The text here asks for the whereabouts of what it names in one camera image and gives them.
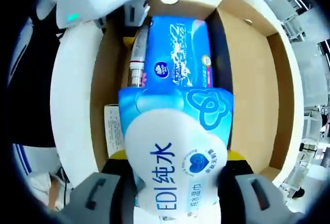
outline wet wipes package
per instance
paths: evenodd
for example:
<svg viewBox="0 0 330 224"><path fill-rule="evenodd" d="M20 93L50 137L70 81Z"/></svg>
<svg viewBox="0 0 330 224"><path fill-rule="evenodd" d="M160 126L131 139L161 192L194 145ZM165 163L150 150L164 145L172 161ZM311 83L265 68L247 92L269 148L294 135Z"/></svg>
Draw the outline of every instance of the wet wipes package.
<svg viewBox="0 0 330 224"><path fill-rule="evenodd" d="M119 92L125 151L144 210L176 217L214 204L227 161L233 95L220 88L125 88Z"/></svg>
<svg viewBox="0 0 330 224"><path fill-rule="evenodd" d="M212 87L209 46L205 21L152 17L144 66L145 85Z"/></svg>

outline blue heart logo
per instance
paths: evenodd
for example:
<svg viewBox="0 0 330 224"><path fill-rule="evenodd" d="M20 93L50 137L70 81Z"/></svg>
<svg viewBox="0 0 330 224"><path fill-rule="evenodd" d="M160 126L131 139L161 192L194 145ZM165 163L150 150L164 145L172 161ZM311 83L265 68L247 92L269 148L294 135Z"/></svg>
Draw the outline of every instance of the blue heart logo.
<svg viewBox="0 0 330 224"><path fill-rule="evenodd" d="M192 173L199 173L208 165L209 161L201 153L194 154L190 158L191 166L189 168Z"/></svg>

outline open cardboard box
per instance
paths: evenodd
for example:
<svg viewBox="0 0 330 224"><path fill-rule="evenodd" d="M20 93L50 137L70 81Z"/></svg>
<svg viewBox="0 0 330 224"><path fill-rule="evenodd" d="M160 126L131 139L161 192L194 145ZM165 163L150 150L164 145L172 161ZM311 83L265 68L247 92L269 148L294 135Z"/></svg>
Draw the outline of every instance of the open cardboard box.
<svg viewBox="0 0 330 224"><path fill-rule="evenodd" d="M235 95L231 149L244 156L255 173L273 180L289 148L294 108L291 70L277 30L243 0L223 0L218 7L184 0L149 4L150 16L207 22L214 87ZM107 24L91 85L91 132L99 169L108 158L104 106L118 102L118 91L128 78L130 51L116 22Z"/></svg>

